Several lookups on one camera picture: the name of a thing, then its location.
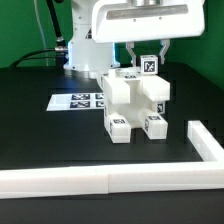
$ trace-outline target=black tabletop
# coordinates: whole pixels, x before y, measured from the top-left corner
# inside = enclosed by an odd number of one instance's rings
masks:
[[[166,64],[171,83],[167,140],[132,130],[112,144],[102,110],[46,111],[52,94],[101,92],[95,80],[50,68],[0,69],[0,170],[201,161],[186,137],[201,120],[224,144],[224,91],[184,64]],[[224,191],[145,192],[0,201],[1,223],[223,223]]]

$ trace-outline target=white plastic block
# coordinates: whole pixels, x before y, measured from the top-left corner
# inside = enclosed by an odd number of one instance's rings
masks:
[[[119,114],[108,116],[109,135],[113,143],[129,143],[131,138],[131,126],[126,118]]]
[[[224,149],[200,121],[188,122],[187,136],[204,161],[224,161]]]
[[[130,103],[130,87],[122,79],[105,77],[104,94],[112,104]]]
[[[0,172],[0,198],[107,193],[107,166]]]
[[[166,139],[168,123],[157,112],[142,109],[138,117],[150,139]]]
[[[170,83],[157,75],[145,77],[140,85],[143,94],[152,101],[167,101],[170,99]]]
[[[158,74],[158,57],[155,55],[144,55],[141,59],[141,74],[156,75]]]
[[[111,165],[109,193],[224,188],[223,162]]]

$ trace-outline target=block structure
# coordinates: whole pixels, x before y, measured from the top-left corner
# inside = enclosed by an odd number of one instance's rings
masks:
[[[134,128],[150,139],[166,139],[168,123],[160,114],[170,99],[170,84],[155,74],[156,56],[142,56],[141,65],[97,75],[104,92],[104,125],[113,143],[129,143]]]

